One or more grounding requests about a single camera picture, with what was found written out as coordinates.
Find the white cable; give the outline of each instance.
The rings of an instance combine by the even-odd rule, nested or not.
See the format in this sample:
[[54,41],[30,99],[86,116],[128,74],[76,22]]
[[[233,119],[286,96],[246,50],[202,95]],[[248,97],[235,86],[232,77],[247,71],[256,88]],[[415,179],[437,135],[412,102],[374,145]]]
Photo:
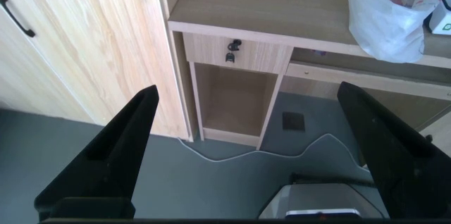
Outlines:
[[239,154],[239,155],[237,155],[237,156],[233,156],[233,157],[229,157],[229,158],[224,158],[224,159],[221,159],[221,160],[213,160],[213,159],[210,159],[210,158],[206,157],[205,155],[199,153],[197,150],[195,150],[195,149],[191,148],[190,146],[186,145],[186,143],[184,143],[184,142],[181,140],[181,138],[178,137],[177,139],[178,139],[178,141],[179,141],[184,147],[186,147],[187,149],[189,149],[190,151],[192,151],[192,152],[195,153],[196,155],[200,156],[200,157],[203,158],[204,160],[207,160],[207,161],[210,161],[210,162],[213,162],[213,163],[220,163],[220,162],[224,162],[224,161],[232,161],[233,159],[241,158],[241,157],[243,157],[243,156],[247,156],[247,155],[251,155],[251,154],[268,154],[268,155],[271,155],[271,156],[277,156],[277,157],[281,157],[281,158],[299,158],[299,157],[301,157],[302,155],[304,155],[304,153],[305,153],[305,152],[306,152],[313,144],[317,143],[319,140],[321,140],[322,138],[324,138],[324,137],[326,137],[326,136],[332,137],[334,140],[336,140],[338,143],[340,143],[340,144],[346,149],[347,153],[350,155],[350,158],[351,158],[352,162],[355,164],[356,167],[358,167],[359,169],[361,169],[361,170],[363,170],[363,171],[369,173],[369,170],[367,170],[366,168],[362,168],[360,165],[357,164],[357,162],[354,160],[354,157],[352,157],[352,154],[351,154],[350,150],[346,147],[346,145],[343,144],[343,142],[341,142],[339,139],[337,139],[335,136],[333,136],[333,135],[330,134],[330,133],[326,133],[325,135],[319,137],[318,139],[316,139],[315,141],[313,141],[312,143],[310,143],[310,144],[307,146],[307,148],[306,148],[301,154],[298,154],[298,155],[295,155],[295,156],[284,156],[284,155],[282,155],[282,154],[275,154],[275,153],[271,153],[271,152],[268,152],[268,151],[254,150],[254,151],[249,151],[249,152],[244,153],[244,154]]

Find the wooden cabinet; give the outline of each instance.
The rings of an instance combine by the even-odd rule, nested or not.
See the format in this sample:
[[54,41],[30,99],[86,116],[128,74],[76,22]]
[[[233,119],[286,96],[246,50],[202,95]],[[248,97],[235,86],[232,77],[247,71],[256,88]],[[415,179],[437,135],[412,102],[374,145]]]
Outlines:
[[0,11],[0,26],[0,100],[3,108],[92,123],[88,113],[30,43],[29,37],[5,11]]
[[[20,54],[7,51],[7,54],[23,60],[40,55],[47,68],[33,68],[27,75],[18,73],[27,82],[32,82],[39,72],[52,73],[59,79],[61,86],[55,88],[65,89],[70,98],[43,91],[52,99],[61,99],[58,102],[62,104],[76,100],[75,104],[84,111],[64,111],[68,114],[65,117],[105,125],[139,90],[156,85],[160,102],[152,133],[192,137],[178,93],[160,0],[9,0],[8,3],[21,13],[21,20],[36,36],[28,38],[31,51]],[[3,26],[1,31],[3,42],[12,38]],[[5,72],[0,77],[9,81]],[[43,77],[42,84],[54,85],[51,77]],[[20,109],[59,116],[47,110]]]

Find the wooden desk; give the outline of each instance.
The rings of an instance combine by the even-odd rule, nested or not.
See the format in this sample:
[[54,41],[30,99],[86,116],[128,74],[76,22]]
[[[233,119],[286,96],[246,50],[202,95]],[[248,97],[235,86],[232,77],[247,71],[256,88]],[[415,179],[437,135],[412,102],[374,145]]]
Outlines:
[[[451,101],[451,37],[431,35],[425,31],[425,55],[420,61],[415,64],[391,64],[371,58],[357,45],[348,30],[348,18],[347,0],[178,0],[168,24],[172,31],[183,32],[185,38],[190,40],[185,40],[185,47],[193,44],[193,38],[207,36],[293,49],[290,61],[284,62],[287,69],[277,73],[277,77],[273,77],[273,85],[270,84],[275,93],[279,91],[284,75],[288,79],[297,77],[335,85],[345,80],[367,89],[402,94],[406,102],[400,102],[398,106],[412,102],[426,104],[428,110],[435,114],[424,116],[424,112],[420,112],[408,115],[419,118],[415,125],[411,125],[418,130],[439,117],[444,118],[444,115],[437,117],[436,114],[446,109]],[[310,49],[328,51],[328,54],[316,56]],[[190,59],[193,51],[189,48],[186,52],[194,75],[193,84],[199,87],[199,77],[196,79],[199,61]],[[212,49],[210,52],[212,56],[217,56],[219,51]],[[283,61],[285,57],[278,56],[277,59]],[[241,69],[274,73],[258,68]],[[233,72],[224,68],[213,70],[222,70],[225,74]],[[198,93],[199,90],[195,89],[198,116],[202,117],[202,98],[205,97],[198,98]],[[390,93],[384,95],[382,99],[390,99]],[[271,103],[275,99],[274,95],[271,97],[266,118],[271,114]],[[201,132],[204,119],[199,119]],[[260,143],[265,127],[263,122]]]

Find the white plastic bag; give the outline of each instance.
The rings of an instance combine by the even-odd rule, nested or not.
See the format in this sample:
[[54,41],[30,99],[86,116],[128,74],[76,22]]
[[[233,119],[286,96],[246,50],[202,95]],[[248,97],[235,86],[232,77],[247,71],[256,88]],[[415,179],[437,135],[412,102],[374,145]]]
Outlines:
[[393,63],[413,63],[423,56],[423,20],[440,0],[414,0],[407,6],[391,0],[348,1],[350,32],[366,53]]

